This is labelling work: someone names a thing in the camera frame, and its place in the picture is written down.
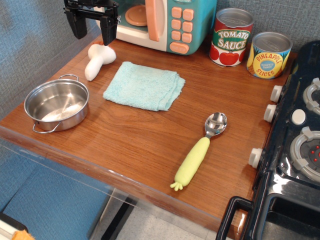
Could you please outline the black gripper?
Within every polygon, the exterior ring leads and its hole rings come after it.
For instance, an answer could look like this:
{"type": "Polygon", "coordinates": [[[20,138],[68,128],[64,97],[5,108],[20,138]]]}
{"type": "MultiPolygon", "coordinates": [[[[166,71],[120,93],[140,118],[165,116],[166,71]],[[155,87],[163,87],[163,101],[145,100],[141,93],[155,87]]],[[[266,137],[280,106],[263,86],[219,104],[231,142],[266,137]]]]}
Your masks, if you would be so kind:
{"type": "Polygon", "coordinates": [[[86,19],[99,20],[103,45],[117,36],[119,4],[113,0],[64,0],[64,11],[74,36],[80,40],[87,31],[86,19]]]}

